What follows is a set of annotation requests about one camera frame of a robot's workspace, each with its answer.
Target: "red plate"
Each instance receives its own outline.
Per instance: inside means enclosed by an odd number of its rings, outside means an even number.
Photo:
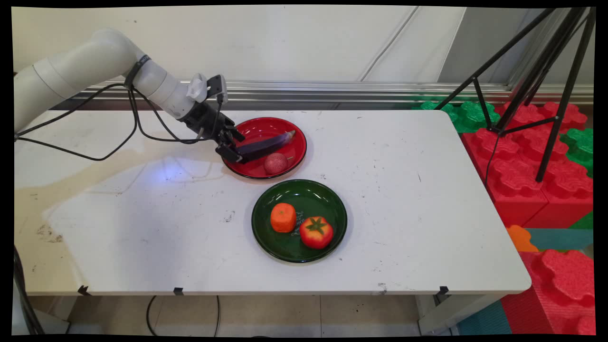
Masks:
[[[306,154],[306,137],[304,137],[304,133],[302,133],[298,126],[287,120],[279,119],[277,117],[258,117],[256,119],[247,120],[238,124],[237,130],[245,136],[245,140],[243,142],[236,141],[237,147],[269,139],[285,132],[295,130],[295,135],[291,142],[276,151],[277,153],[281,153],[287,157],[287,170],[269,175],[264,169],[264,161],[266,160],[266,157],[253,160],[245,164],[240,164],[238,162],[227,162],[224,158],[222,158],[228,169],[232,170],[237,175],[247,178],[255,178],[258,180],[278,177],[288,173],[298,166]]]

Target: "table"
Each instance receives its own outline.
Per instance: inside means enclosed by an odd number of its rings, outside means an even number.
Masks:
[[[419,295],[421,331],[433,333],[530,287],[446,113],[225,114],[293,122],[308,140],[305,159],[284,176],[251,180],[232,173],[213,142],[137,132],[102,162],[16,142],[15,244],[28,294],[76,295],[85,286],[91,295]],[[169,138],[152,112],[140,116],[147,133]],[[77,111],[28,137],[103,156],[132,128],[129,111]],[[348,214],[337,249],[306,264],[268,255],[250,225],[257,198],[297,178],[332,188]],[[430,295],[441,287],[452,296],[435,308]]]

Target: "purple eggplant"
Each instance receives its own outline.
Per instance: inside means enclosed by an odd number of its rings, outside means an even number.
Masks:
[[[237,152],[243,159],[241,162],[256,160],[275,152],[281,147],[291,142],[295,135],[295,131],[285,132],[281,135],[269,138],[266,140],[253,142],[251,144],[237,147]]]

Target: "robotic arm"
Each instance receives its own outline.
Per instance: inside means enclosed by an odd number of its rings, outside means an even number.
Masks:
[[[134,69],[138,63],[140,69]],[[244,162],[233,140],[243,141],[244,136],[232,120],[205,103],[212,96],[221,103],[227,102],[224,77],[217,75],[207,80],[195,74],[185,86],[129,38],[112,29],[96,31],[85,44],[40,60],[13,78],[15,134],[49,108],[118,75],[127,81],[132,79],[137,90],[199,137],[214,140],[218,144],[216,152],[226,160]]]

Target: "tile floor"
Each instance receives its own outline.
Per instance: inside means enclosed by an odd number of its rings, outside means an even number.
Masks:
[[[150,335],[145,321],[150,299],[79,297],[69,333]],[[420,335],[413,296],[220,296],[219,301],[219,337]],[[215,296],[159,296],[150,307],[157,335],[213,336],[216,318]]]

